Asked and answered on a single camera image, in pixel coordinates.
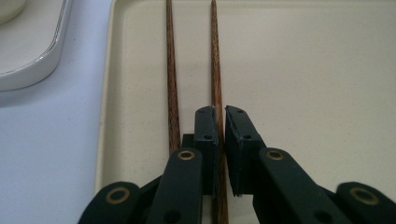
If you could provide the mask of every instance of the chopstick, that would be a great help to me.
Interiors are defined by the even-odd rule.
[[[224,130],[222,116],[221,77],[219,59],[219,32],[216,0],[211,4],[211,54],[212,54],[212,105],[216,111],[216,128],[219,138],[219,189],[217,197],[212,201],[212,222],[228,224],[226,162],[224,152]]]
[[[168,86],[168,133],[169,155],[180,148],[180,127],[178,121],[177,77],[175,65],[175,44],[172,20],[172,0],[166,0],[166,47]]]

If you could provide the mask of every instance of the white table surface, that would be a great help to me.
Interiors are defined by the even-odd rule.
[[[0,91],[0,223],[77,223],[94,194],[111,0],[75,0],[55,71]]]

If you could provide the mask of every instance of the beige tray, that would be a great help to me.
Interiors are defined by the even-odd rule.
[[[96,189],[143,186],[167,162],[165,1],[113,2]],[[209,105],[210,1],[174,1],[181,132]],[[395,2],[218,1],[224,105],[321,186],[356,180],[396,201]],[[257,223],[232,197],[231,223]],[[204,223],[208,222],[207,203]]]

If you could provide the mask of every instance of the wooden chopstick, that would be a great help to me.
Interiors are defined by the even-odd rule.
[[[175,44],[172,19],[172,0],[166,0],[166,47],[168,85],[168,132],[169,155],[180,148],[180,127],[178,121],[177,77],[175,65]]]
[[[218,13],[216,0],[211,4],[211,37],[212,37],[212,105],[216,111],[216,127],[219,136],[219,187],[218,195],[212,201],[212,222],[228,224],[226,160],[224,152],[224,130],[222,116]]]

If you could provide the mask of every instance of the metal rivet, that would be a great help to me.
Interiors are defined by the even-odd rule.
[[[115,198],[115,194],[120,193],[121,196]],[[123,203],[129,198],[131,192],[125,187],[117,187],[111,190],[106,196],[106,202],[111,204]]]
[[[367,189],[356,187],[350,189],[349,193],[356,201],[360,203],[365,203],[368,205],[379,204],[379,199]]]
[[[271,150],[265,154],[269,159],[274,161],[281,161],[285,156],[280,151]]]
[[[178,158],[183,160],[183,161],[189,161],[192,160],[192,158],[195,157],[195,154],[191,151],[185,150],[181,151],[177,154]]]

